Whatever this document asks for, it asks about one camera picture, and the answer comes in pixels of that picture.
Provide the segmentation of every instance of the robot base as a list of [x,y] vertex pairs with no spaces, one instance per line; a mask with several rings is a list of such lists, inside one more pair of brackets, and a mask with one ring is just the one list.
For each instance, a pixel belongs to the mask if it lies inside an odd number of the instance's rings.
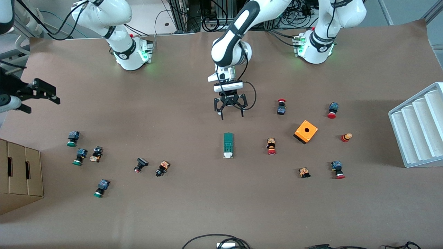
[[305,61],[312,64],[320,64],[326,61],[326,59],[332,54],[332,48],[334,44],[330,46],[328,49],[324,47],[326,50],[324,52],[318,52],[317,48],[312,45],[309,40],[309,36],[313,31],[308,30],[305,33],[300,33],[299,37],[305,38],[305,41],[299,41],[296,39],[292,39],[292,44],[294,45],[294,53],[296,57],[302,57]]
[[152,49],[154,48],[154,43],[151,41],[143,40],[138,37],[133,37],[132,39],[136,42],[136,49],[128,56],[128,58],[122,59],[114,53],[117,63],[129,71],[137,70],[144,64],[151,63]]

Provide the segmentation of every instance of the electrical component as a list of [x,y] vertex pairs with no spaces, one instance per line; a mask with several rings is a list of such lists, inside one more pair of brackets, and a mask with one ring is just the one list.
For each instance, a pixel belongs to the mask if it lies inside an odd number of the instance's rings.
[[342,140],[342,142],[348,142],[349,139],[351,139],[352,134],[351,133],[346,133],[345,135],[343,135],[340,139]]
[[97,185],[98,189],[95,190],[94,196],[101,198],[103,196],[103,194],[105,193],[105,190],[108,189],[110,184],[111,184],[110,181],[102,179]]
[[155,172],[155,176],[162,176],[169,169],[170,164],[167,161],[163,161],[160,163],[159,169]]
[[78,131],[70,131],[68,135],[69,142],[66,144],[69,147],[77,146],[77,140],[80,137],[80,132]]
[[338,112],[338,104],[335,102],[332,102],[329,105],[329,113],[328,118],[334,119],[336,117],[336,113]]
[[103,155],[103,148],[100,146],[97,146],[94,148],[94,153],[89,158],[89,161],[99,163],[102,155]]
[[281,98],[278,100],[277,114],[284,115],[285,112],[286,112],[286,100]]
[[312,139],[317,130],[317,127],[305,120],[294,132],[294,137],[303,144],[306,144]]
[[77,166],[81,166],[83,163],[83,159],[86,157],[87,154],[88,154],[87,150],[78,149],[77,150],[77,157],[75,158],[74,162],[72,162],[72,164],[77,165]]
[[307,170],[307,168],[301,168],[301,169],[299,169],[299,173],[300,173],[300,177],[301,177],[301,178],[308,178],[308,177],[311,177],[311,175],[309,174],[309,171]]
[[276,154],[276,140],[273,138],[268,138],[268,142],[266,143],[266,148],[268,149],[268,155]]
[[345,175],[342,171],[342,163],[340,161],[334,161],[331,163],[332,171],[335,171],[335,178],[336,179],[343,179],[345,178]]
[[233,158],[234,156],[234,134],[227,132],[223,139],[223,158]]
[[137,162],[138,162],[138,164],[137,164],[137,166],[134,168],[134,171],[135,171],[136,173],[140,173],[140,172],[141,172],[141,169],[142,169],[143,167],[149,165],[149,162],[146,161],[146,159],[144,159],[144,158],[137,158]]

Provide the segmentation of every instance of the cable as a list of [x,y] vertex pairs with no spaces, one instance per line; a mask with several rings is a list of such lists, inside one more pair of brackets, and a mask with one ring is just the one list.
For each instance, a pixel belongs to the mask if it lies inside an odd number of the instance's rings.
[[52,39],[57,40],[57,41],[63,41],[63,40],[68,39],[72,35],[72,33],[74,33],[75,27],[77,26],[77,23],[78,23],[78,19],[80,18],[80,15],[82,14],[83,10],[84,10],[84,8],[82,8],[80,10],[80,12],[78,13],[77,19],[75,20],[75,23],[74,23],[74,27],[72,28],[71,32],[69,33],[69,35],[67,37],[59,39],[59,38],[55,38],[55,37],[51,36],[50,34],[48,34],[48,35],[50,37],[52,37]]
[[283,36],[283,37],[286,37],[286,38],[293,38],[293,36],[290,36],[290,35],[285,35],[285,34],[283,34],[283,33],[280,33],[280,32],[277,32],[277,31],[275,31],[275,30],[270,30],[270,32],[272,32],[272,33],[276,33],[277,35],[280,35],[280,36]]
[[271,34],[271,35],[273,35],[275,38],[277,38],[279,41],[281,41],[281,42],[283,42],[284,44],[286,44],[286,45],[289,45],[289,46],[291,46],[291,47],[294,47],[294,45],[293,44],[289,44],[289,43],[287,43],[287,42],[285,42],[285,41],[283,41],[282,39],[280,39],[280,37],[278,37],[278,36],[276,36],[274,33],[272,33],[272,32],[269,32],[269,31],[266,31],[268,34]]
[[186,244],[182,247],[182,249],[185,249],[185,247],[186,247],[189,243],[191,243],[192,241],[194,241],[194,240],[196,240],[196,239],[200,239],[200,238],[203,238],[203,237],[211,237],[211,236],[222,236],[222,237],[236,238],[236,237],[234,237],[234,236],[232,236],[232,235],[228,235],[228,234],[220,234],[220,233],[211,233],[211,234],[200,235],[200,236],[194,237],[194,238],[190,239],[188,242],[186,242]]
[[[49,13],[49,14],[51,14],[51,15],[57,17],[60,21],[63,21],[63,19],[61,19],[58,15],[56,15],[56,14],[50,12],[50,11],[46,11],[46,10],[39,10],[39,11],[40,11],[40,12],[43,12],[43,13]],[[85,34],[81,33],[78,29],[75,29],[75,30],[76,30],[78,33],[80,33],[82,36],[88,38]]]
[[12,63],[6,62],[4,60],[0,60],[0,63],[3,63],[3,64],[8,65],[8,66],[13,66],[13,67],[21,68],[21,69],[27,68],[25,66],[19,66],[19,65],[16,65],[16,64],[12,64]]
[[211,237],[211,236],[220,236],[220,237],[229,237],[223,241],[220,242],[220,244],[218,245],[217,249],[221,249],[221,247],[223,246],[223,243],[227,242],[227,241],[233,241],[235,243],[237,243],[239,246],[234,246],[234,247],[230,247],[230,249],[251,249],[251,247],[249,246],[249,244],[237,237],[234,237],[232,235],[228,235],[228,234],[219,234],[219,233],[212,233],[212,234],[205,234],[205,235],[201,235],[201,236],[197,236],[194,237],[192,239],[190,239],[188,242],[186,242],[186,244],[182,247],[182,249],[185,249],[185,247],[191,243],[192,241],[196,240],[196,239],[200,239],[203,237]]
[[408,242],[406,242],[405,245],[398,246],[398,247],[394,247],[394,246],[390,246],[390,245],[382,245],[382,246],[384,246],[385,249],[387,249],[387,248],[392,248],[392,249],[412,249],[411,247],[409,247],[410,245],[415,246],[417,249],[421,249],[421,247],[419,247],[416,243],[414,243],[412,241],[408,241]]
[[334,21],[334,15],[335,15],[335,7],[334,7],[334,10],[332,11],[332,19],[331,19],[331,22],[329,22],[329,25],[328,25],[328,29],[326,29],[326,36],[329,38],[329,39],[332,39],[333,37],[329,37],[329,27],[331,27],[331,24],[332,24],[332,22]]
[[359,247],[359,246],[342,246],[337,249],[367,249],[367,248]]
[[[77,26],[77,22],[78,22],[78,18],[80,17],[80,14],[83,12],[83,10],[84,10],[84,8],[82,8],[81,10],[80,10],[80,13],[78,14],[78,16],[77,16],[77,20],[75,21],[75,24],[74,24],[74,27],[73,27],[73,29],[72,29],[72,31],[71,31],[71,33],[67,36],[67,37],[65,37],[65,38],[63,38],[63,39],[59,39],[59,38],[55,38],[55,37],[53,37],[51,34],[53,34],[51,31],[49,31],[49,29],[45,26],[45,24],[28,8],[28,6],[22,1],[22,0],[17,0],[17,2],[20,4],[20,5],[22,5],[23,6],[23,8],[25,8],[28,12],[29,12],[29,14],[32,16],[32,18],[34,18],[34,20],[38,23],[38,24],[40,24],[42,27],[44,27],[45,29],[46,29],[46,31],[48,32],[47,34],[52,38],[52,39],[54,39],[54,40],[57,40],[57,41],[63,41],[63,40],[66,40],[66,39],[68,39],[70,36],[71,36],[71,34],[74,32],[74,29],[75,29],[75,27]],[[79,4],[79,5],[77,5],[73,10],[75,10],[75,9],[77,9],[79,6],[82,6],[82,5],[84,5],[84,4],[86,4],[86,3],[88,3],[88,1],[84,1],[83,3],[81,3],[81,4]]]
[[162,12],[167,12],[167,11],[172,11],[172,10],[170,10],[170,9],[162,10],[162,11],[160,11],[160,12],[157,14],[157,17],[155,18],[155,22],[154,22],[154,32],[155,32],[156,35],[158,35],[158,34],[157,34],[157,29],[156,29],[157,18],[159,17],[160,13],[162,13]]
[[243,69],[243,72],[240,74],[240,77],[238,77],[238,80],[240,80],[241,77],[243,76],[243,74],[246,72],[246,69],[248,68],[248,55],[246,54],[246,51],[245,51],[245,49],[243,48],[241,42],[239,42],[238,45],[240,45],[240,47],[241,47],[241,54],[244,55],[245,58],[246,58],[246,66],[245,66],[245,69]]
[[[218,77],[218,66],[217,66],[217,68],[215,70],[215,73],[217,74],[217,79],[218,79],[218,82],[220,83],[220,78]],[[250,84],[252,89],[254,89],[254,102],[252,103],[252,106],[250,106],[249,108],[242,109],[242,108],[237,107],[229,98],[228,98],[228,102],[233,107],[235,107],[235,108],[237,108],[239,110],[247,111],[247,110],[250,110],[252,107],[254,107],[255,103],[257,102],[257,91],[255,90],[255,87],[254,87],[254,85],[252,83],[250,83],[248,81],[244,81],[244,82]],[[227,95],[226,95],[225,91],[223,90],[223,87],[222,87],[221,84],[220,84],[220,89],[221,89],[221,92],[223,93],[223,95],[226,97]]]
[[135,29],[135,28],[133,28],[133,27],[131,27],[131,26],[129,26],[129,25],[127,25],[127,24],[124,24],[126,27],[128,27],[130,30],[132,30],[132,31],[134,31],[135,33],[142,33],[143,35],[147,35],[147,36],[149,36],[148,34],[146,34],[146,33],[143,33],[143,32],[141,32],[140,30],[138,30],[138,29]]
[[[223,14],[226,16],[226,21],[223,26],[227,25],[228,24],[228,13],[215,0],[211,0],[211,2],[213,2],[215,5],[217,5],[221,9]],[[206,25],[206,19],[209,19],[209,18],[215,19],[217,21],[217,23],[213,29],[209,29],[208,26]],[[223,29],[223,27],[220,27],[220,20],[215,15],[212,15],[212,14],[205,16],[202,20],[202,23],[203,23],[202,28],[206,32],[217,32],[217,31],[220,31]]]
[[[167,7],[166,7],[165,3],[163,2],[163,0],[162,0],[162,4],[163,4],[163,6],[165,7],[165,10],[167,10]],[[169,16],[169,18],[171,19],[172,23],[174,24],[175,29],[178,30],[177,25],[175,24],[174,19],[171,17],[171,15],[169,14],[169,12],[167,12],[167,15]]]
[[307,28],[312,28],[312,25],[315,23],[315,21],[317,21],[319,18],[317,17]]

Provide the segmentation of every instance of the black cable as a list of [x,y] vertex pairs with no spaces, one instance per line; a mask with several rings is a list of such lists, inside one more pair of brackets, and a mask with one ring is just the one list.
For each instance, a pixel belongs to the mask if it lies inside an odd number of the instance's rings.
[[154,32],[155,32],[156,35],[158,35],[158,34],[157,34],[157,29],[156,29],[157,18],[159,17],[160,13],[165,12],[165,11],[171,11],[171,10],[170,10],[170,9],[162,10],[162,11],[160,11],[160,12],[157,14],[157,17],[155,18],[155,21],[154,21]]
[[64,21],[62,22],[62,25],[60,26],[60,28],[55,32],[55,33],[53,33],[52,31],[50,31],[49,29],[48,29],[48,27],[46,27],[46,25],[40,20],[40,18],[38,18],[29,8],[28,8],[28,6],[22,1],[22,0],[17,0],[17,2],[20,4],[20,5],[22,5],[23,6],[23,8],[25,8],[28,12],[29,12],[29,14],[32,16],[32,18],[34,18],[35,19],[35,21],[38,23],[38,24],[40,24],[40,25],[42,25],[45,29],[46,29],[46,31],[48,32],[48,35],[49,36],[51,36],[51,35],[57,35],[61,30],[62,30],[62,28],[63,28],[63,26],[66,24],[66,21],[68,20],[68,18],[69,18],[69,16],[77,9],[77,8],[79,8],[80,6],[82,6],[82,5],[84,5],[84,4],[86,4],[88,1],[85,1],[85,2],[83,2],[83,3],[81,3],[81,4],[79,4],[79,5],[77,5],[75,8],[73,8],[70,12],[69,12],[69,14],[66,16],[66,18],[64,19]]
[[[163,4],[163,7],[165,7],[165,10],[167,10],[167,7],[166,7],[165,3],[163,2],[163,0],[162,0],[162,4]],[[171,22],[174,24],[175,29],[178,30],[177,24],[175,24],[174,19],[172,18],[172,16],[169,14],[169,12],[166,12],[166,13],[169,16],[169,18],[171,19]]]
[[[215,73],[217,74],[218,83],[220,83],[220,78],[219,78],[219,76],[218,76],[218,66],[217,66],[217,68],[215,69]],[[250,83],[250,82],[248,82],[248,81],[244,81],[244,82],[250,84],[251,87],[252,87],[252,89],[254,89],[254,102],[252,103],[252,106],[249,107],[249,108],[243,109],[244,111],[247,111],[247,110],[250,110],[252,107],[254,107],[255,103],[257,102],[257,91],[255,90],[255,87],[254,87],[254,85],[253,85],[252,83]],[[227,95],[226,95],[226,93],[225,93],[225,91],[224,91],[224,89],[223,89],[221,83],[220,83],[220,89],[221,89],[221,93],[223,93],[223,95],[224,95],[225,97],[227,97]],[[229,102],[233,107],[235,107],[235,108],[237,108],[237,109],[239,109],[239,110],[242,110],[242,108],[237,107],[237,106],[236,106],[236,105],[235,105],[235,104],[234,104],[229,98],[228,98],[228,102]]]
[[12,63],[6,62],[4,60],[0,60],[0,63],[3,63],[3,64],[8,65],[8,66],[18,67],[18,68],[21,68],[21,69],[27,68],[25,66],[19,66],[19,65],[16,65],[16,64],[12,64]]
[[137,31],[131,29],[130,27],[127,27],[127,28],[128,28],[130,31],[134,32],[136,35],[143,36],[142,34],[140,34],[139,32],[137,32]]
[[59,38],[52,37],[51,35],[49,35],[49,36],[51,36],[52,39],[57,40],[57,41],[64,41],[64,40],[68,39],[69,37],[71,37],[72,33],[74,33],[74,31],[75,31],[75,27],[77,27],[78,19],[80,18],[80,15],[82,14],[83,10],[84,9],[82,8],[80,10],[80,12],[78,13],[77,19],[75,20],[75,23],[74,23],[74,27],[72,28],[71,32],[69,33],[69,35],[67,37],[59,39]]
[[134,31],[135,33],[142,33],[143,35],[148,35],[148,34],[146,34],[146,33],[143,33],[143,32],[141,32],[140,30],[138,30],[138,29],[135,29],[135,28],[133,28],[133,27],[131,27],[131,26],[129,26],[129,25],[127,25],[127,24],[124,24],[126,27],[128,27],[130,30],[132,30],[132,31]]
[[332,38],[333,38],[333,37],[329,37],[329,27],[331,27],[331,24],[332,24],[332,22],[334,21],[334,15],[335,15],[335,7],[334,7],[334,10],[332,11],[332,19],[331,19],[331,22],[330,22],[329,25],[328,25],[328,29],[326,29],[326,36],[327,36],[329,39],[332,39]]
[[[74,30],[75,30],[75,27],[77,26],[77,22],[78,22],[78,18],[80,17],[80,14],[83,12],[83,10],[84,10],[84,8],[82,8],[81,10],[80,10],[80,13],[78,14],[78,16],[77,16],[77,20],[75,21],[75,24],[74,24],[74,27],[72,28],[72,30],[71,30],[71,32],[70,32],[70,34],[69,35],[67,35],[65,38],[63,38],[63,39],[59,39],[59,38],[55,38],[55,37],[53,37],[52,35],[53,35],[53,33],[51,32],[51,31],[49,31],[49,29],[46,27],[46,25],[26,6],[26,4],[22,1],[22,0],[17,0],[17,2],[20,4],[20,5],[22,5],[23,6],[23,8],[25,8],[28,12],[29,12],[29,14],[32,16],[32,18],[34,18],[34,20],[38,23],[38,24],[40,24],[40,25],[42,25],[45,29],[46,29],[46,31],[48,32],[48,35],[52,38],[52,39],[54,39],[54,40],[57,40],[57,41],[63,41],[63,40],[66,40],[66,39],[68,39],[71,35],[72,35],[72,33],[74,33]],[[70,13],[72,13],[75,9],[77,9],[78,7],[80,7],[80,6],[83,6],[84,4],[86,4],[86,3],[88,3],[88,1],[85,1],[85,2],[83,2],[83,3],[81,3],[81,4],[79,4],[79,5],[77,5],[73,10],[71,10],[71,12]]]
[[337,249],[367,249],[367,248],[359,247],[359,246],[342,246]]
[[182,10],[178,10],[177,8],[173,7],[172,4],[171,4],[171,2],[170,2],[169,0],[166,0],[166,2],[167,2],[167,3],[169,4],[169,6],[171,6],[174,10],[176,10],[176,11],[179,12],[179,13],[181,13],[182,15],[187,15],[187,17],[191,17],[191,18],[195,21],[195,23],[198,24],[197,20],[196,20],[194,17],[190,16],[188,13],[186,13],[186,12],[184,12],[184,11],[182,11]]
[[414,243],[412,241],[408,241],[408,242],[406,242],[405,245],[398,246],[398,247],[394,247],[394,246],[390,246],[390,245],[382,245],[382,246],[385,247],[385,249],[387,249],[387,248],[392,248],[392,249],[412,249],[412,248],[409,247],[410,245],[415,246],[417,249],[421,249],[421,247],[419,247],[416,243]]
[[227,239],[224,239],[224,240],[222,240],[218,244],[217,249],[221,249],[223,244],[228,242],[228,241],[233,241],[233,242],[235,242],[235,243],[237,243],[239,245],[239,246],[230,247],[229,249],[233,249],[233,248],[251,249],[249,244],[246,241],[244,241],[244,240],[242,240],[240,238],[227,238]]
[[[211,0],[215,5],[217,5],[220,9],[221,9],[221,11],[223,12],[223,14],[226,16],[226,21],[225,21],[225,24],[223,25],[223,26],[225,26],[225,25],[227,25],[228,24],[228,13],[215,1],[215,0]],[[208,19],[208,18],[214,18],[216,21],[217,21],[217,24],[215,25],[215,27],[213,28],[213,29],[209,29],[208,28],[208,26],[206,25],[206,19]],[[223,27],[220,27],[220,28],[218,28],[219,26],[220,26],[220,20],[216,17],[216,16],[214,16],[214,15],[207,15],[207,16],[205,16],[204,18],[203,18],[203,20],[202,20],[202,23],[203,23],[203,25],[202,25],[202,27],[203,27],[203,30],[204,31],[206,31],[206,32],[217,32],[217,31],[220,31],[220,30],[222,30],[223,29]]]
[[188,242],[186,242],[186,244],[182,247],[182,249],[184,249],[189,243],[191,243],[192,241],[194,241],[196,239],[200,239],[200,238],[203,238],[203,237],[211,237],[211,236],[222,236],[222,237],[236,238],[236,237],[234,237],[232,235],[220,234],[220,233],[211,233],[211,234],[200,235],[200,236],[194,237],[194,238],[190,239]]
[[312,28],[312,25],[317,21],[319,18],[317,17],[307,28]]
[[243,48],[241,42],[239,42],[238,45],[240,45],[240,47],[241,47],[241,54],[244,55],[245,58],[246,58],[246,66],[245,66],[245,68],[243,69],[243,72],[240,74],[240,77],[238,77],[238,80],[240,80],[241,77],[243,76],[243,74],[246,72],[246,69],[248,68],[248,55],[246,54],[246,51],[245,51],[245,49]]
[[291,38],[291,39],[294,38],[293,36],[285,35],[283,33],[277,32],[275,30],[270,30],[270,32],[275,33],[275,34],[280,35],[280,36],[283,36],[283,37],[286,37],[286,38]]
[[287,42],[285,42],[285,41],[283,41],[282,39],[280,39],[280,37],[278,37],[278,36],[276,36],[274,33],[272,33],[272,32],[269,32],[269,31],[266,31],[268,34],[271,34],[271,35],[273,35],[275,38],[277,38],[279,41],[281,41],[281,42],[283,42],[284,44],[286,44],[286,45],[289,45],[289,46],[291,46],[291,47],[293,47],[294,48],[294,45],[293,44],[289,44],[289,43],[287,43]]

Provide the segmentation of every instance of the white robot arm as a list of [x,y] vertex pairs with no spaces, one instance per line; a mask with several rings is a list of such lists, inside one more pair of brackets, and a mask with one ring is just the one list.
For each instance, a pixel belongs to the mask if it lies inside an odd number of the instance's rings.
[[289,5],[290,0],[251,0],[240,10],[227,31],[213,42],[211,56],[216,65],[216,73],[208,81],[235,79],[234,66],[250,60],[252,50],[249,43],[240,41],[248,30],[256,24],[277,18]]
[[366,16],[362,0],[319,0],[319,22],[293,39],[296,56],[320,64],[331,55],[334,40],[341,27],[359,25]]
[[[132,9],[125,0],[88,0],[82,8],[72,12],[80,26],[106,39],[114,50],[117,62],[126,70],[137,70],[152,58],[153,42],[131,37],[123,24],[131,21]],[[79,1],[71,9],[84,3]]]

